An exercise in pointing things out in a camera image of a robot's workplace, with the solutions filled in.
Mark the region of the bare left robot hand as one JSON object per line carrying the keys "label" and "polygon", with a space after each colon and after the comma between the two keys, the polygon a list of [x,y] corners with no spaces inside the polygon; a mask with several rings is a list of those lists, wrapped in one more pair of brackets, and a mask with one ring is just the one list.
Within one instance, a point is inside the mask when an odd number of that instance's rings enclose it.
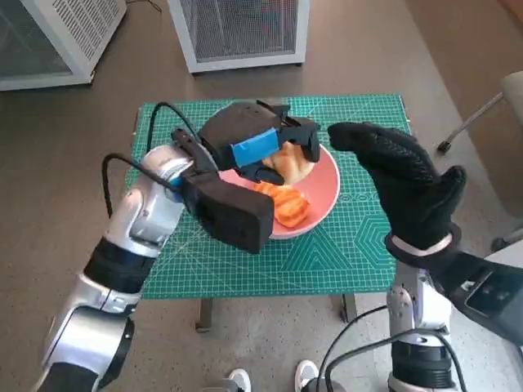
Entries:
{"label": "bare left robot hand", "polygon": [[239,101],[216,112],[199,132],[221,171],[255,183],[292,185],[320,160],[320,125],[290,115],[288,104]]}

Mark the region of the gloved right robot hand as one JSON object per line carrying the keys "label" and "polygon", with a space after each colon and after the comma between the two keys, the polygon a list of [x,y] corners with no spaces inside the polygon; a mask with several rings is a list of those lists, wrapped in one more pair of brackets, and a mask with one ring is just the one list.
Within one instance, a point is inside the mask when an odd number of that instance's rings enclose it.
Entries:
{"label": "gloved right robot hand", "polygon": [[439,173],[418,141],[395,128],[339,122],[328,134],[335,150],[353,153],[372,177],[394,237],[419,251],[456,238],[452,215],[467,180],[463,167]]}

